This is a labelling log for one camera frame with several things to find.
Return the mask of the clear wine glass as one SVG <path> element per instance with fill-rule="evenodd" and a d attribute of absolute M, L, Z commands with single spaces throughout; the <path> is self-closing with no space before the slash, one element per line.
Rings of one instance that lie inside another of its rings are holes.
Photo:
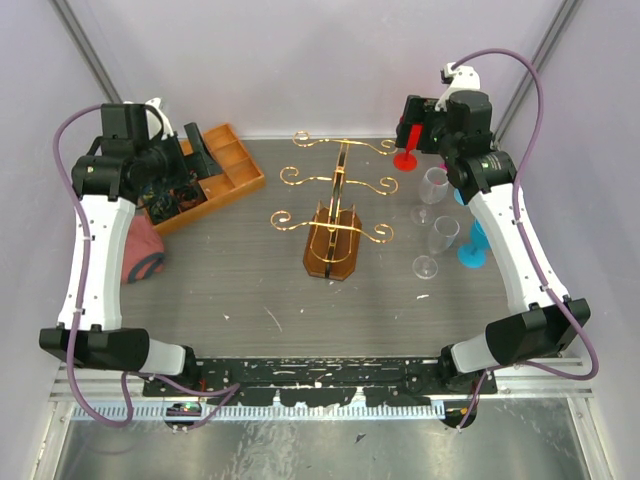
<path fill-rule="evenodd" d="M 441 202 L 449 188 L 447 171 L 441 167 L 429 168 L 422 178 L 418 195 L 420 204 L 412 208 L 411 220 L 419 226 L 428 226 L 434 221 L 433 206 Z"/>
<path fill-rule="evenodd" d="M 430 280 L 438 273 L 435 257 L 449 249 L 460 231 L 459 222 L 451 216 L 438 217 L 427 236 L 427 255 L 416 257 L 412 264 L 414 274 L 423 280 Z"/>

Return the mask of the red plastic wine glass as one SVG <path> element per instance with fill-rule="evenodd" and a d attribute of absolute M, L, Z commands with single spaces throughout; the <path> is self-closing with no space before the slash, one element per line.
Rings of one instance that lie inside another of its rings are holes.
<path fill-rule="evenodd" d="M 397 153 L 394 157 L 394 166 L 403 172 L 410 172 L 416 169 L 417 159 L 413 151 L 417 148 L 423 127 L 421 125 L 412 125 L 407 138 L 404 151 Z"/>

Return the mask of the light blue plastic wine glass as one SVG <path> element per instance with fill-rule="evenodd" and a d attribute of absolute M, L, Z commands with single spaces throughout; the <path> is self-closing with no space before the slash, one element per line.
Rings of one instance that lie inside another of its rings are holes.
<path fill-rule="evenodd" d="M 464 200 L 461 191 L 459 189 L 454 190 L 454 200 L 461 206 L 467 206 L 468 203 Z"/>

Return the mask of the clear front wine glass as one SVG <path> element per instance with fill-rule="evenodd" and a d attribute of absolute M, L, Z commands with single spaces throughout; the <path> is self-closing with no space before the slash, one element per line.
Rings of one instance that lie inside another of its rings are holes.
<path fill-rule="evenodd" d="M 416 257 L 412 264 L 414 274 L 423 280 L 430 280 L 438 273 L 435 257 L 449 249 L 460 231 L 459 222 L 451 216 L 438 217 L 427 236 L 427 255 Z"/>

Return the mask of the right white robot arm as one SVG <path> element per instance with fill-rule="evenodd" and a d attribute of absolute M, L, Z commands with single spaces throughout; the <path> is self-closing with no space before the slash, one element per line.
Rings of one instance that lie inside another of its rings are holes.
<path fill-rule="evenodd" d="M 456 91 L 443 103 L 410 95 L 396 127 L 397 147 L 444 160 L 449 183 L 487 236 L 507 293 L 508 317 L 442 349 L 438 379 L 452 394 L 482 370 L 559 354 L 591 316 L 586 299 L 572 298 L 546 259 L 516 188 L 514 162 L 492 145 L 491 115 L 479 90 Z"/>

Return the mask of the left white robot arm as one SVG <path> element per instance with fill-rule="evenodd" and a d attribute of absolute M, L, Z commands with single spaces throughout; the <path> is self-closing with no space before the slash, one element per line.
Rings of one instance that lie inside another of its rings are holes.
<path fill-rule="evenodd" d="M 192 348 L 154 340 L 122 325 L 125 245 L 143 190 L 177 187 L 190 163 L 207 157 L 203 140 L 183 153 L 160 98 L 97 106 L 102 133 L 62 179 L 75 209 L 75 244 L 66 298 L 42 350 L 76 368 L 163 375 L 178 396 L 194 393 L 200 372 Z"/>

